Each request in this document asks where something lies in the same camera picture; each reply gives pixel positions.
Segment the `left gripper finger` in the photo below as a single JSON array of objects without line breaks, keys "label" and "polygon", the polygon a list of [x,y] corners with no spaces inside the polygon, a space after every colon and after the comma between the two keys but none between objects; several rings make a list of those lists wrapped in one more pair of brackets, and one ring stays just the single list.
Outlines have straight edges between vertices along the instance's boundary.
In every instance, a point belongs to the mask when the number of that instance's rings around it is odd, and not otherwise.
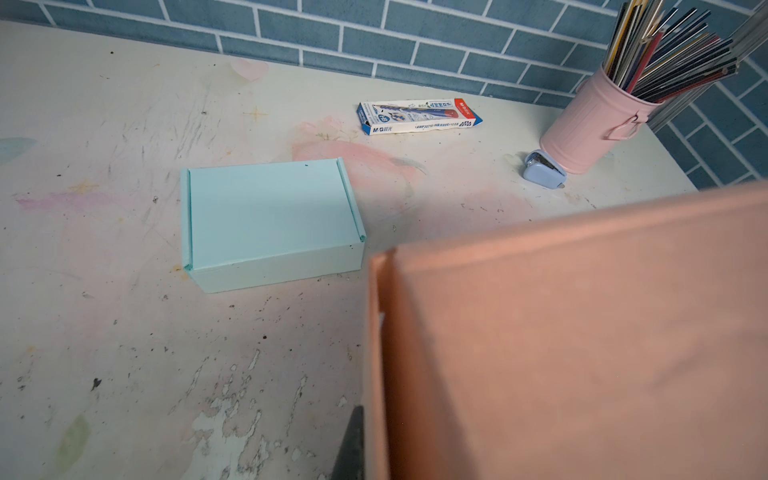
[{"label": "left gripper finger", "polygon": [[330,479],[364,480],[364,455],[364,407],[357,405],[351,412]]}]

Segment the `light blue paper box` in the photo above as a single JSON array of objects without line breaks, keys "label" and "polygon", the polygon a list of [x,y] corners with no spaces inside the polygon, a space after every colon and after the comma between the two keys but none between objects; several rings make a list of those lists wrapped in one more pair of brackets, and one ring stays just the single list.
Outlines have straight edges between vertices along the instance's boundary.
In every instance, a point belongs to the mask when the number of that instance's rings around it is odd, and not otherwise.
[{"label": "light blue paper box", "polygon": [[366,232],[340,158],[184,169],[182,266],[206,293],[356,271]]}]

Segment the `pink paper box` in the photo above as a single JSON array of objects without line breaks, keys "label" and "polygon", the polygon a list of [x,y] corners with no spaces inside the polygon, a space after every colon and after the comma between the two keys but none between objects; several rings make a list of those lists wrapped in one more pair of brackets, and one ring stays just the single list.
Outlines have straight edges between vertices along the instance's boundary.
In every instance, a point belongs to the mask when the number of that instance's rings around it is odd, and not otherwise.
[{"label": "pink paper box", "polygon": [[763,479],[767,186],[373,257],[369,479]]}]

